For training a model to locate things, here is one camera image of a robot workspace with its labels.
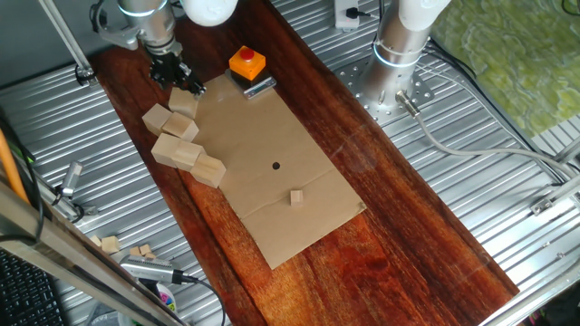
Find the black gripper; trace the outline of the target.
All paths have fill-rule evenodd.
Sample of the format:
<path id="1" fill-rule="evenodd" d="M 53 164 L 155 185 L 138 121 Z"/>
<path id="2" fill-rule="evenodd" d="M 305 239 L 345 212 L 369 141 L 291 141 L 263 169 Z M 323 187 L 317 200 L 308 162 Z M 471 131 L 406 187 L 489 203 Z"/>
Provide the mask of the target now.
<path id="1" fill-rule="evenodd" d="M 180 51 L 149 52 L 149 56 L 151 58 L 150 77 L 162 90 L 173 85 L 173 77 L 179 77 L 179 87 L 183 91 L 189 91 L 194 96 L 201 96 L 205 93 L 205 86 L 197 75 L 189 68 L 183 68 Z"/>

